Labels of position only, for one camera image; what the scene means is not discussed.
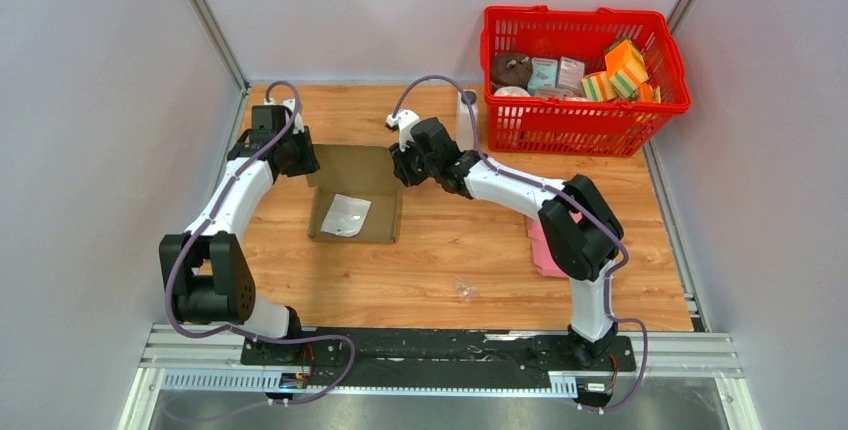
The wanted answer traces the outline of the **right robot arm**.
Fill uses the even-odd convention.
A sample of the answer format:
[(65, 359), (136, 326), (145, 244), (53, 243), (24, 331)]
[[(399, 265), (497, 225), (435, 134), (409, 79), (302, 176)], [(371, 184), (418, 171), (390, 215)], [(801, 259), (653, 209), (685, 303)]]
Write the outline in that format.
[(626, 255), (623, 228), (591, 179), (546, 179), (458, 147), (435, 117), (404, 110), (386, 119), (398, 140), (389, 148), (394, 175), (407, 187), (427, 179), (467, 199), (496, 203), (540, 225), (553, 263), (571, 286), (570, 354), (583, 368), (605, 361), (617, 335), (611, 275)]

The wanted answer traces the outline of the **white plastic bag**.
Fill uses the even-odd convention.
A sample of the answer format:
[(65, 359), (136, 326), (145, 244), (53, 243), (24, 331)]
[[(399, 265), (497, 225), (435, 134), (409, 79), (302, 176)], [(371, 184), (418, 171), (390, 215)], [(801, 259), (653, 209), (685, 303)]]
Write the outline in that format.
[(369, 213), (370, 200), (335, 194), (320, 226), (320, 231), (338, 237), (360, 234)]

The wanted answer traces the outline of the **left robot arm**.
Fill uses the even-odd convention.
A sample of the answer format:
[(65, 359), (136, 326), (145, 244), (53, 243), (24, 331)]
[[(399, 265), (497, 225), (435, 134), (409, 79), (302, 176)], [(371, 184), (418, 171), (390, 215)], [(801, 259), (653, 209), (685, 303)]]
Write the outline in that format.
[(295, 99), (253, 107), (252, 125), (228, 151), (222, 181), (205, 208), (183, 232), (167, 234), (159, 244), (166, 316), (175, 330), (200, 338), (185, 326), (209, 325), (209, 335), (232, 331), (266, 341), (269, 354), (283, 365), (304, 355), (300, 319), (292, 307), (259, 294), (242, 242), (279, 176), (320, 168), (300, 110)]

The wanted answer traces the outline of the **brown cardboard box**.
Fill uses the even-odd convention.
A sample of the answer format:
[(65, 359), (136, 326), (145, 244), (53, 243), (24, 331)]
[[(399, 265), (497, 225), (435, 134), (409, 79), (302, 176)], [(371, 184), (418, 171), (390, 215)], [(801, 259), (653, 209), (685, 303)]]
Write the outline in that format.
[[(314, 241), (393, 244), (398, 239), (403, 186), (393, 175), (389, 150), (381, 146), (318, 144), (320, 169), (307, 176), (314, 189), (308, 236)], [(320, 231), (335, 194), (370, 200), (367, 219), (353, 238)]]

